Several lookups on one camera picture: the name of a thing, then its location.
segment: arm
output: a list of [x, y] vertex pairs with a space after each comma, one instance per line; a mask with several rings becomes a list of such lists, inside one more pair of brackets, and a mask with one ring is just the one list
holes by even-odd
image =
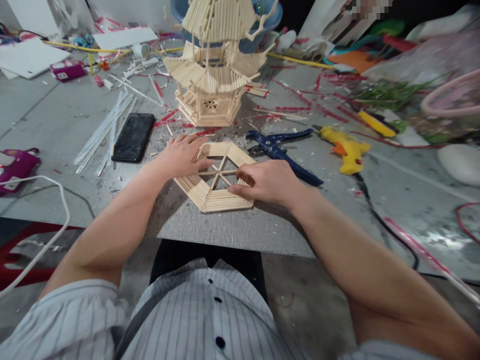
[[138, 247], [157, 195], [172, 179], [207, 168], [211, 160], [193, 162], [205, 137], [180, 135], [144, 165], [128, 185], [86, 228], [55, 269], [40, 299], [66, 284], [103, 279], [120, 284], [122, 266]]
[[389, 340], [442, 359], [477, 359], [480, 341], [455, 310], [415, 271], [319, 191], [300, 183], [285, 161], [244, 165], [254, 186], [229, 191], [287, 207], [348, 298], [359, 343]]

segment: pliers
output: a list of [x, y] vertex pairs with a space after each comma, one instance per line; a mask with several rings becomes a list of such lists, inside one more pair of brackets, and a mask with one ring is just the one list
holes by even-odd
[[286, 162], [288, 162], [297, 178], [303, 180], [307, 184], [317, 187], [319, 185], [322, 185], [324, 182], [311, 172], [305, 170], [303, 167], [298, 165], [291, 158], [289, 158], [286, 154], [287, 150], [282, 149], [279, 146], [279, 144], [283, 141], [301, 139], [311, 134], [312, 132], [313, 130], [310, 128], [301, 132], [263, 135], [258, 131], [250, 130], [246, 133], [245, 137], [248, 140], [255, 140], [258, 143], [258, 145], [248, 149], [248, 152], [250, 154], [257, 155], [260, 153], [265, 153], [270, 159], [285, 160]]

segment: table surface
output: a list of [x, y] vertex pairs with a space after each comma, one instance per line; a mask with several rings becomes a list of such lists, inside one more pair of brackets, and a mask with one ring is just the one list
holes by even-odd
[[[112, 72], [121, 74], [122, 65]], [[275, 79], [300, 90], [312, 90], [321, 70], [307, 66], [276, 70]], [[160, 85], [166, 83], [156, 77]], [[148, 77], [134, 76], [132, 85], [156, 99]], [[164, 90], [165, 102], [177, 108], [174, 80]], [[294, 132], [307, 129], [312, 124], [333, 125], [336, 120], [313, 113], [308, 120], [267, 123], [253, 120], [252, 108], [256, 105], [275, 107], [305, 106], [290, 91], [274, 81], [269, 82], [268, 98], [243, 95], [242, 106], [236, 124], [223, 128], [210, 137], [211, 142], [232, 141], [245, 150], [255, 145], [245, 140], [245, 133], [252, 128], [248, 122], [268, 134]], [[337, 91], [322, 83], [322, 92]], [[140, 164], [117, 163], [106, 167], [100, 177], [94, 174], [104, 158], [107, 144], [102, 144], [81, 175], [76, 174], [74, 158], [80, 152], [100, 122], [115, 105], [119, 90], [109, 91], [95, 85], [91, 76], [80, 80], [59, 83], [49, 73], [33, 80], [0, 78], [0, 149], [40, 149], [41, 165], [37, 175], [45, 175], [61, 182], [66, 190], [66, 200], [71, 213], [70, 225], [87, 227], [95, 216], [112, 200], [136, 174]], [[333, 97], [318, 100], [329, 110], [336, 111]], [[138, 97], [134, 112], [152, 113], [161, 119], [167, 112], [150, 101]], [[179, 116], [171, 125], [177, 136], [182, 132], [194, 133], [195, 128], [182, 127]], [[352, 121], [342, 124], [344, 130], [368, 130]], [[170, 135], [162, 126], [155, 128], [145, 152], [143, 164], [151, 160], [150, 153], [160, 152]], [[399, 149], [376, 141], [369, 141], [371, 152], [381, 154], [410, 170], [442, 183], [479, 201], [478, 188], [463, 185], [451, 178], [440, 165], [435, 149]], [[323, 195], [355, 220], [375, 239], [412, 262], [409, 254], [392, 238], [385, 236], [379, 224], [368, 211], [362, 196], [355, 195], [353, 178], [340, 174], [341, 159], [331, 154], [332, 146], [312, 135], [285, 146], [288, 155], [306, 169], [312, 171], [325, 184]], [[262, 162], [265, 156], [257, 158]], [[394, 219], [428, 251], [462, 278], [480, 280], [480, 245], [469, 239], [458, 227], [454, 208], [465, 203], [464, 199], [440, 190], [411, 174], [405, 173], [377, 158], [364, 157], [362, 175], [368, 184], [377, 210]], [[24, 184], [11, 195], [0, 197], [0, 216], [47, 223], [63, 224], [63, 209], [58, 189], [44, 179]], [[182, 190], [169, 182], [157, 198], [146, 230], [148, 236], [187, 242], [196, 242], [233, 248], [272, 252], [284, 255], [314, 257], [298, 223], [282, 207], [260, 201], [250, 210], [200, 213]], [[434, 273], [422, 262], [420, 270]]]

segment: pink box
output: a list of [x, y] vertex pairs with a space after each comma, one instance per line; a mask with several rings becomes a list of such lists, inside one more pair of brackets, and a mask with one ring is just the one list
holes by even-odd
[[51, 72], [55, 78], [60, 82], [66, 82], [86, 75], [82, 63], [78, 60], [65, 60], [50, 65]]

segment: popsicle stick pagoda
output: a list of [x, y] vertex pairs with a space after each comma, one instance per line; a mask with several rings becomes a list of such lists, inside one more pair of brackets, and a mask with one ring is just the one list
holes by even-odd
[[[213, 171], [203, 171], [190, 176], [175, 178], [174, 181], [178, 186], [202, 213], [251, 208], [254, 205], [252, 199], [229, 193], [226, 189], [215, 190], [215, 186], [218, 181], [224, 181], [228, 186], [232, 185], [225, 175], [235, 174], [236, 170], [223, 170], [228, 159], [237, 167], [243, 164], [255, 164], [256, 162], [232, 142], [204, 144], [198, 151], [196, 159], [200, 160], [208, 157], [222, 157], [219, 167], [213, 165]], [[213, 183], [208, 185], [202, 179], [202, 176], [214, 176]], [[237, 183], [251, 186], [251, 181], [248, 177], [241, 177]]]
[[[196, 127], [226, 127], [234, 120], [245, 85], [260, 75], [271, 49], [244, 54], [240, 40], [253, 40], [264, 29], [277, 1], [262, 16], [255, 14], [251, 0], [189, 1], [182, 26], [192, 42], [185, 43], [180, 57], [164, 54], [163, 62], [177, 82], [178, 108]], [[250, 34], [256, 20], [258, 29]]]

